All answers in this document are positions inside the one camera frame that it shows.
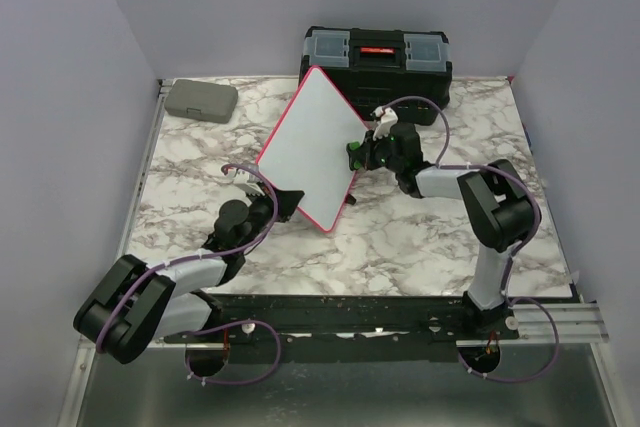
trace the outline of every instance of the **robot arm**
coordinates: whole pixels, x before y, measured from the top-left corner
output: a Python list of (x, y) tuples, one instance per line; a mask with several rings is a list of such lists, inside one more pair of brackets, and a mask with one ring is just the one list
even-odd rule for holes
[[(203, 244), (211, 252), (228, 251), (255, 240), (273, 216), (274, 202), (264, 186), (244, 173), (234, 172), (233, 183), (250, 201), (224, 203), (214, 231)], [(304, 193), (276, 193), (277, 221), (286, 222)], [(222, 285), (233, 279), (245, 263), (245, 253), (203, 258), (203, 251), (189, 260), (150, 275), (126, 307), (111, 323), (102, 348), (122, 364), (137, 358), (154, 339), (180, 332), (200, 330), (215, 320), (219, 308), (200, 289)], [(74, 328), (96, 342), (109, 316), (125, 292), (148, 272), (145, 262), (133, 255), (120, 257), (94, 289), (74, 318)]]
[[(385, 167), (395, 173), (400, 189), (407, 195), (464, 202), (480, 241), (473, 282), (464, 298), (473, 311), (472, 322), (492, 321), (505, 307), (505, 274), (511, 250), (533, 227), (535, 207), (516, 183), (495, 172), (445, 169), (425, 161), (414, 125), (398, 123), (391, 109), (377, 114), (377, 128), (368, 131), (362, 143), (347, 146), (350, 168)], [(508, 160), (489, 165), (520, 179)]]

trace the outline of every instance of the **red border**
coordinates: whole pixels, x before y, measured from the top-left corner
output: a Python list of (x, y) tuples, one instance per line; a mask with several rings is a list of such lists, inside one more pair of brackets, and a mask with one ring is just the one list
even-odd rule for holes
[[(314, 70), (319, 70), (320, 72), (322, 72), (322, 75), (324, 75), (324, 77), (329, 81), (329, 83), (331, 85), (333, 85), (333, 87), (338, 91), (338, 93), (340, 94), (340, 96), (344, 99), (344, 101), (349, 105), (349, 107), (351, 107), (351, 110), (353, 110), (356, 115), (358, 116), (358, 118), (360, 119), (360, 121), (362, 122), (362, 124), (368, 129), (369, 127), (367, 126), (367, 124), (365, 123), (364, 120), (362, 120), (362, 117), (360, 117), (360, 114), (358, 114), (358, 112), (356, 111), (356, 109), (353, 108), (353, 106), (351, 105), (351, 103), (347, 100), (347, 98), (342, 94), (342, 92), (340, 92), (340, 90), (336, 87), (336, 85), (331, 82), (331, 79), (327, 76), (327, 74), (324, 72), (324, 70), (322, 70), (320, 67), (318, 67), (317, 65), (314, 65), (313, 67), (311, 67), (308, 71), (307, 74), (304, 76), (304, 78), (302, 79), (302, 82), (300, 82), (300, 85), (298, 86), (298, 90), (296, 90), (296, 93), (293, 94), (293, 97), (291, 98), (291, 100), (289, 101), (289, 104), (287, 105), (287, 108), (284, 109), (284, 112), (282, 113), (282, 115), (280, 116), (280, 118), (278, 119), (278, 123), (276, 124), (276, 126), (274, 127), (273, 131), (271, 132), (271, 134), (269, 135), (269, 138), (267, 139), (267, 141), (264, 143), (264, 147), (262, 147), (262, 150), (260, 151), (260, 153), (258, 154), (258, 157), (256, 158), (256, 164), (258, 164), (259, 167), (259, 162), (260, 159), (262, 158), (262, 155), (264, 154), (264, 152), (267, 150), (267, 147), (269, 146), (269, 144), (271, 143), (271, 140), (273, 139), (274, 135), (276, 134), (276, 131), (280, 128), (280, 124), (282, 124), (282, 121), (284, 120), (284, 118), (286, 117), (287, 113), (289, 112), (289, 109), (291, 108), (291, 106), (293, 105), (293, 102), (296, 100), (296, 98), (298, 97), (298, 93), (300, 93), (300, 90), (302, 89), (302, 86), (305, 84), (305, 82), (307, 81), (307, 79), (309, 78), (309, 75), (311, 75), (311, 72), (313, 72)], [(356, 177), (356, 173), (353, 173), (353, 177), (351, 177), (351, 183), (349, 184), (349, 187), (347, 188), (347, 191), (345, 192), (344, 196), (346, 198), (347, 194), (349, 193), (349, 191), (351, 190), (351, 187), (353, 186), (353, 182), (355, 180)], [(340, 210), (338, 211), (338, 215), (336, 215), (336, 219), (333, 221), (333, 225), (328, 229), (325, 230), (320, 224), (318, 224), (315, 220), (313, 220), (312, 217), (309, 216), (309, 214), (307, 214), (304, 210), (302, 210), (299, 206), (298, 206), (298, 210), (300, 211), (300, 213), (302, 215), (304, 215), (307, 219), (309, 219), (316, 227), (318, 227), (322, 232), (329, 233), (331, 232), (333, 229), (335, 229), (336, 224), (338, 223), (338, 218), (340, 217), (340, 214), (342, 213), (342, 209), (344, 208), (344, 202), (342, 203), (342, 206), (340, 207)]]

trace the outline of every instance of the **metal floor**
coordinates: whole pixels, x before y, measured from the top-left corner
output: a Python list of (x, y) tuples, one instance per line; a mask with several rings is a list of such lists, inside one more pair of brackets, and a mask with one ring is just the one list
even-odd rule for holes
[[(496, 373), (528, 374), (550, 346), (508, 346)], [(563, 346), (546, 377), (499, 385), (459, 364), (285, 364), (253, 386), (187, 381), (183, 349), (151, 349), (122, 366), (96, 358), (79, 426), (614, 426), (589, 345)], [(246, 378), (264, 366), (230, 366)]]

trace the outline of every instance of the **wire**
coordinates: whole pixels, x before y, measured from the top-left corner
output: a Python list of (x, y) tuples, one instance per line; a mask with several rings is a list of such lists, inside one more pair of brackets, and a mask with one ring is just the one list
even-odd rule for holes
[(522, 378), (514, 378), (514, 379), (508, 379), (508, 378), (502, 378), (502, 377), (490, 377), (487, 374), (483, 374), (481, 372), (478, 372), (477, 370), (472, 369), (471, 367), (469, 367), (469, 365), (466, 363), (466, 361), (462, 358), (461, 355), (458, 355), (458, 358), (460, 359), (460, 362), (462, 362), (462, 364), (465, 366), (465, 368), (467, 369), (467, 371), (470, 374), (473, 374), (477, 377), (483, 378), (483, 379), (487, 379), (487, 380), (493, 380), (495, 382), (501, 382), (501, 383), (507, 383), (507, 384), (515, 384), (515, 383), (522, 383), (522, 382), (528, 382), (530, 380), (535, 380), (541, 376), (543, 376), (545, 373), (547, 373), (556, 363), (557, 359), (558, 359), (558, 355), (560, 353), (560, 337), (558, 335), (558, 328), (556, 326), (555, 321), (553, 320), (553, 317), (551, 316), (551, 314), (549, 313), (549, 311), (537, 300), (532, 299), (530, 297), (516, 297), (513, 300), (509, 300), (509, 295), (508, 295), (508, 287), (509, 287), (509, 280), (511, 279), (511, 272), (513, 270), (513, 259), (515, 257), (515, 255), (520, 252), (529, 242), (531, 242), (531, 240), (535, 237), (536, 233), (538, 232), (538, 228), (540, 227), (540, 223), (542, 221), (542, 212), (540, 210), (540, 206), (538, 205), (538, 202), (536, 200), (536, 198), (533, 196), (533, 194), (531, 193), (531, 191), (527, 188), (527, 186), (524, 184), (524, 182), (522, 182), (520, 179), (512, 176), (511, 174), (504, 172), (502, 170), (499, 170), (491, 165), (481, 165), (481, 164), (468, 164), (468, 165), (440, 165), (440, 161), (442, 160), (442, 158), (444, 157), (444, 154), (447, 152), (447, 149), (449, 148), (449, 141), (451, 139), (451, 128), (449, 127), (449, 122), (447, 120), (446, 115), (444, 114), (444, 112), (442, 111), (442, 109), (440, 107), (438, 107), (438, 105), (427, 99), (426, 97), (421, 97), (421, 96), (415, 96), (415, 95), (410, 95), (410, 96), (406, 96), (406, 97), (400, 97), (399, 99), (393, 100), (391, 102), (389, 102), (388, 104), (386, 104), (384, 107), (393, 107), (394, 105), (397, 105), (401, 102), (407, 101), (407, 100), (418, 100), (418, 101), (422, 101), (425, 102), (427, 105), (429, 105), (429, 107), (431, 107), (433, 110), (435, 110), (438, 115), (442, 118), (442, 121), (444, 123), (444, 130), (445, 130), (445, 140), (444, 140), (444, 146), (442, 147), (442, 150), (440, 151), (440, 153), (438, 154), (438, 156), (436, 157), (436, 161), (435, 161), (435, 165), (437, 168), (439, 169), (446, 169), (446, 170), (464, 170), (464, 169), (471, 169), (471, 170), (484, 170), (484, 171), (488, 171), (491, 172), (493, 174), (496, 175), (500, 175), (502, 177), (504, 177), (505, 179), (513, 182), (514, 184), (516, 184), (519, 188), (521, 188), (523, 190), (523, 192), (525, 193), (525, 195), (527, 196), (527, 200), (529, 201), (529, 203), (533, 206), (533, 225), (531, 227), (531, 229), (529, 230), (529, 234), (522, 240), (522, 242), (520, 242), (518, 245), (516, 245), (512, 251), (509, 254), (509, 258), (507, 259), (507, 263), (505, 265), (505, 269), (504, 269), (504, 274), (502, 276), (502, 279), (500, 281), (500, 290), (503, 292), (503, 296), (505, 299), (505, 302), (507, 303), (507, 305), (509, 307), (513, 307), (515, 306), (518, 302), (530, 302), (532, 304), (535, 304), (537, 307), (540, 308), (540, 310), (542, 310), (542, 312), (544, 312), (544, 314), (547, 316), (547, 318), (549, 319), (549, 322), (551, 324), (551, 328), (553, 329), (553, 335), (555, 337), (555, 349), (553, 352), (553, 357), (551, 358), (551, 360), (549, 361), (549, 363), (547, 365), (545, 365), (538, 373), (528, 376), (528, 377), (522, 377)]
[(535, 299), (532, 299), (531, 297), (516, 297), (515, 299), (513, 299), (510, 305), (513, 307), (514, 305), (520, 302), (529, 302), (536, 305), (544, 313), (544, 315), (546, 315), (547, 318), (549, 319), (549, 323), (551, 324), (551, 329), (553, 330), (553, 337), (555, 340), (553, 356), (551, 357), (551, 360), (547, 362), (547, 365), (545, 365), (542, 369), (540, 369), (535, 374), (532, 374), (526, 377), (510, 378), (510, 377), (499, 377), (494, 375), (487, 375), (482, 372), (478, 372), (477, 370), (474, 370), (473, 368), (469, 367), (469, 364), (467, 364), (467, 361), (464, 360), (464, 358), (460, 353), (458, 353), (458, 360), (464, 366), (464, 368), (467, 370), (469, 374), (475, 375), (476, 377), (480, 377), (481, 379), (490, 380), (492, 382), (498, 382), (501, 384), (522, 384), (524, 382), (530, 382), (532, 380), (539, 379), (540, 377), (545, 375), (547, 372), (549, 372), (553, 368), (553, 366), (556, 364), (556, 362), (558, 361), (558, 356), (560, 355), (560, 334), (558, 333), (558, 326), (553, 320), (553, 317), (551, 317), (551, 313), (540, 302), (538, 302)]
[(493, 167), (491, 165), (482, 165), (482, 164), (440, 165), (439, 168), (444, 169), (444, 170), (464, 170), (464, 169), (485, 170), (487, 172), (491, 172), (493, 174), (500, 175), (501, 177), (504, 177), (505, 179), (513, 182), (518, 187), (520, 187), (522, 189), (522, 191), (524, 192), (524, 194), (527, 196), (527, 200), (532, 205), (532, 207), (533, 207), (533, 225), (531, 226), (531, 229), (529, 230), (529, 233), (522, 240), (522, 242), (520, 242), (518, 245), (516, 245), (511, 250), (511, 253), (509, 254), (509, 258), (507, 259), (507, 264), (506, 264), (505, 269), (504, 269), (504, 274), (503, 274), (502, 279), (500, 281), (500, 290), (505, 292), (504, 295), (505, 295), (505, 298), (507, 298), (507, 303), (508, 303), (509, 300), (508, 300), (508, 295), (507, 295), (507, 289), (508, 289), (508, 286), (509, 286), (508, 285), (509, 284), (509, 279), (511, 278), (511, 271), (513, 270), (513, 258), (529, 242), (531, 242), (531, 240), (533, 240), (533, 238), (535, 237), (536, 233), (538, 232), (538, 228), (540, 227), (540, 223), (542, 222), (542, 213), (540, 211), (540, 206), (538, 205), (538, 201), (533, 196), (531, 191), (527, 188), (527, 186), (524, 184), (524, 182), (522, 182), (517, 177), (514, 177), (513, 175), (511, 175), (511, 174), (509, 174), (507, 172), (504, 172), (504, 171), (502, 171), (500, 169), (497, 169), (497, 168), (495, 168), (495, 167)]
[(258, 375), (257, 377), (254, 377), (252, 379), (247, 379), (247, 380), (218, 380), (218, 379), (212, 379), (209, 377), (200, 377), (193, 373), (193, 369), (191, 369), (191, 359), (187, 357), (185, 359), (185, 366), (189, 371), (189, 375), (187, 376), (187, 379), (191, 379), (192, 377), (194, 377), (199, 381), (201, 381), (203, 383), (202, 385), (204, 385), (205, 383), (215, 384), (215, 385), (251, 385), (251, 384), (258, 383), (261, 380), (264, 380), (267, 377), (269, 377), (271, 374), (273, 374), (278, 368), (278, 365), (280, 363), (280, 357), (282, 356), (282, 343), (280, 342), (280, 337), (278, 336), (276, 329), (271, 327), (271, 325), (267, 324), (266, 322), (262, 322), (261, 320), (250, 320), (250, 319), (238, 320), (236, 322), (230, 322), (228, 324), (220, 325), (218, 327), (213, 327), (211, 329), (200, 330), (198, 332), (191, 332), (191, 335), (209, 335), (215, 332), (220, 332), (221, 330), (230, 329), (232, 327), (238, 327), (240, 325), (245, 325), (245, 324), (255, 324), (255, 325), (264, 327), (273, 336), (273, 340), (276, 341), (276, 356), (273, 359), (271, 366), (266, 370), (266, 372)]
[(273, 200), (273, 215), (271, 216), (271, 219), (269, 219), (269, 222), (265, 226), (264, 230), (260, 232), (255, 239), (253, 239), (251, 242), (248, 242), (246, 245), (242, 245), (240, 247), (236, 247), (234, 249), (226, 250), (223, 252), (211, 252), (211, 253), (202, 254), (202, 255), (193, 254), (193, 255), (187, 255), (184, 257), (178, 257), (177, 259), (167, 260), (162, 264), (158, 264), (155, 267), (151, 267), (147, 271), (145, 271), (140, 277), (136, 279), (136, 281), (133, 284), (131, 284), (131, 287), (129, 287), (129, 289), (122, 296), (122, 298), (120, 299), (116, 307), (111, 311), (111, 315), (109, 315), (109, 317), (107, 318), (107, 321), (102, 326), (102, 330), (100, 331), (100, 333), (98, 334), (98, 338), (96, 339), (96, 351), (99, 354), (104, 352), (102, 344), (104, 343), (104, 339), (107, 336), (109, 329), (111, 329), (113, 322), (118, 317), (118, 314), (120, 314), (120, 311), (122, 311), (122, 309), (127, 304), (129, 299), (131, 299), (131, 297), (135, 294), (138, 287), (140, 287), (153, 274), (155, 274), (160, 270), (166, 269), (170, 266), (184, 264), (185, 262), (191, 262), (193, 260), (215, 259), (218, 257), (225, 257), (227, 255), (237, 254), (239, 252), (245, 252), (247, 249), (255, 245), (258, 245), (267, 236), (267, 234), (269, 233), (273, 225), (276, 223), (276, 220), (278, 218), (278, 198), (276, 197), (275, 190), (273, 190), (273, 187), (271, 183), (267, 180), (267, 178), (264, 177), (262, 174), (260, 174), (257, 170), (251, 169), (249, 167), (245, 167), (244, 165), (240, 165), (240, 164), (225, 164), (222, 166), (221, 170), (226, 174), (229, 169), (242, 170), (244, 172), (248, 172), (249, 174), (256, 176), (258, 179), (260, 179), (264, 183), (267, 190), (269, 191), (269, 196)]
[(440, 164), (442, 157), (444, 157), (445, 152), (449, 148), (449, 140), (451, 139), (451, 128), (449, 127), (449, 121), (447, 120), (447, 117), (444, 115), (444, 112), (442, 112), (442, 109), (438, 107), (438, 105), (434, 101), (429, 100), (426, 97), (421, 97), (419, 95), (407, 95), (406, 97), (400, 97), (399, 99), (392, 100), (387, 105), (384, 105), (383, 109), (386, 107), (393, 107), (394, 105), (398, 105), (408, 100), (418, 100), (420, 102), (426, 103), (429, 107), (435, 110), (438, 113), (438, 115), (440, 115), (440, 118), (444, 122), (444, 132), (445, 132), (444, 146), (442, 147), (442, 150), (438, 154), (438, 157), (436, 157), (436, 162), (435, 162), (435, 164), (438, 165)]
[(491, 333), (489, 334), (489, 341), (487, 342), (486, 347), (484, 348), (485, 352), (487, 354), (491, 353), (491, 341), (495, 340), (496, 341), (496, 349), (499, 347), (498, 344), (498, 335), (496, 334), (495, 330), (492, 330)]

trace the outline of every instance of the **metal frame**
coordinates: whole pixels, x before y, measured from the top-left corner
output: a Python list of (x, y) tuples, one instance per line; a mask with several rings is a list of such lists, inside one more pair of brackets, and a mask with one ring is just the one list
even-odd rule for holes
[[(151, 130), (147, 143), (144, 148), (144, 154), (142, 162), (140, 164), (140, 170), (135, 184), (135, 193), (131, 199), (129, 206), (129, 212), (127, 213), (127, 219), (124, 226), (124, 231), (118, 245), (118, 251), (116, 252), (116, 259), (126, 252), (131, 238), (131, 233), (135, 225), (135, 218), (138, 213), (138, 207), (140, 206), (140, 198), (144, 191), (144, 186), (147, 180), (147, 172), (153, 159), (153, 152), (156, 148), (158, 141), (158, 135), (160, 134), (160, 127), (162, 125), (162, 119), (164, 117), (164, 100), (167, 97), (169, 88), (165, 88), (167, 81), (163, 80), (156, 102), (156, 109), (153, 115), (153, 121), (151, 123)], [(67, 393), (62, 404), (62, 411), (58, 419), (58, 427), (75, 427), (78, 424), (80, 418), (80, 410), (82, 408), (82, 399), (87, 389), (87, 383), (89, 382), (89, 374), (91, 372), (91, 366), (95, 357), (95, 346), (93, 343), (88, 342), (84, 337), (81, 337), (78, 342), (78, 353), (76, 360), (71, 371), (71, 378), (67, 387)]]
[[(172, 85), (173, 80), (162, 81), (151, 131), (149, 132), (143, 160), (138, 173), (136, 190), (131, 200), (125, 228), (118, 246), (116, 257), (120, 257), (126, 252), (135, 226), (135, 217), (138, 212), (140, 199), (146, 184), (147, 172), (153, 159), (153, 153), (155, 151), (160, 127), (162, 125), (162, 119), (164, 117), (164, 100)], [(561, 343), (587, 343), (591, 345), (596, 368), (603, 382), (607, 400), (609, 401), (616, 424), (624, 427), (635, 426), (634, 415), (620, 381), (611, 349), (608, 345), (609, 336), (597, 304), (546, 303), (545, 307), (551, 312), (551, 315), (557, 323)], [(517, 305), (513, 311), (518, 322), (518, 329), (521, 337), (514, 340), (504, 339), (501, 341), (502, 344), (548, 344), (554, 341), (546, 316), (536, 306)], [(292, 337), (305, 337), (308, 334), (289, 333), (288, 335)], [(458, 341), (457, 345), (471, 346), (478, 345), (478, 342)], [(149, 344), (148, 348), (218, 350), (222, 349), (223, 345), (220, 343), (169, 344), (164, 341), (154, 341)], [(76, 355), (63, 408), (58, 420), (58, 427), (77, 426), (94, 358), (95, 348), (93, 343), (85, 338), (81, 338), (78, 344), (78, 353)]]

